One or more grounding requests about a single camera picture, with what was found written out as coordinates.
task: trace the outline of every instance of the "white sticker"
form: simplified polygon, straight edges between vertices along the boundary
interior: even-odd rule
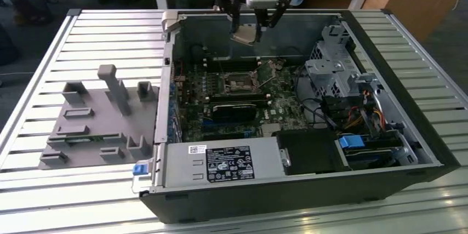
[[[206,153],[207,145],[191,145],[189,147],[189,153]]]

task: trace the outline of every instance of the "metal table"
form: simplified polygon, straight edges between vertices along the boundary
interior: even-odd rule
[[[98,67],[113,63],[129,87],[143,79],[159,84],[163,11],[83,10],[66,18],[0,134],[0,233],[362,234],[468,228],[468,110],[454,111],[467,109],[467,96],[393,15],[354,13],[453,149],[459,170],[385,201],[197,224],[161,223],[133,193],[133,164],[37,168],[65,102],[59,92],[66,81],[85,80],[89,89],[103,88]],[[139,182],[141,187],[149,184]]]

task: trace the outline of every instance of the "warning label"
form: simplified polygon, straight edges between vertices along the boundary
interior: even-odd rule
[[[211,183],[255,178],[250,146],[207,149],[206,155]]]

